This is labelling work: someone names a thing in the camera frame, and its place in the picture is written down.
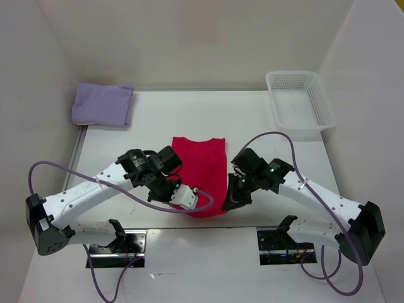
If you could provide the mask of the pink t shirt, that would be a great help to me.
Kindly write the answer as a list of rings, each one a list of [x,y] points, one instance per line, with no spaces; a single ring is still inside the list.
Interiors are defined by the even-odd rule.
[[[223,215],[227,195],[226,140],[212,138],[207,141],[192,141],[185,137],[172,138],[172,148],[182,161],[178,176],[185,185],[195,187],[213,198],[207,210],[190,213],[195,219]]]

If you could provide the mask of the lavender t shirt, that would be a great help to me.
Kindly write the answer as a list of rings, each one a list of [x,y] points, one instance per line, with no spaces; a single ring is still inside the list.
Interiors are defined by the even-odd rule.
[[[71,110],[72,123],[128,127],[133,94],[134,88],[126,85],[78,83]]]

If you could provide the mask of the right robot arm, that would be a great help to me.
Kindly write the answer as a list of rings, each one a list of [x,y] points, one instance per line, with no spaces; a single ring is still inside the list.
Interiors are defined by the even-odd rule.
[[[227,196],[222,210],[230,211],[252,203],[252,193],[271,191],[290,198],[328,223],[308,222],[296,215],[284,218],[277,227],[280,246],[311,242],[337,248],[354,263],[367,266],[386,234],[381,210],[368,201],[360,204],[300,177],[297,169],[279,158],[267,163],[246,148],[232,160],[235,172],[229,174]]]

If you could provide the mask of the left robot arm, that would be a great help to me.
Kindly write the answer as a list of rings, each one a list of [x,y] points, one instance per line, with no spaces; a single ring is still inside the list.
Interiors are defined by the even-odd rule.
[[[166,212],[194,209],[193,190],[172,175],[181,165],[170,146],[159,152],[131,149],[96,176],[81,174],[84,181],[70,189],[45,198],[31,192],[26,218],[38,254],[48,256],[74,242],[121,251],[127,235],[118,220],[86,223],[78,218],[118,194],[130,196],[137,187],[148,189],[146,201],[135,199],[147,207],[153,208],[156,201],[168,206],[157,208]]]

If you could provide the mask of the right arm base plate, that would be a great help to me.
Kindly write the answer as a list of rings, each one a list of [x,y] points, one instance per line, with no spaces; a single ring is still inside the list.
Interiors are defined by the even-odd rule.
[[[261,266],[317,263],[314,244],[298,243],[281,234],[276,228],[257,229],[258,251]]]

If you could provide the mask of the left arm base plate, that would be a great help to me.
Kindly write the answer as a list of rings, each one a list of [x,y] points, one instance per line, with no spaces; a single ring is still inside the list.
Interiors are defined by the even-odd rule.
[[[131,268],[143,268],[145,265],[147,230],[126,230],[127,239],[118,248],[92,244],[88,246],[90,259],[95,269],[124,268],[130,262]]]

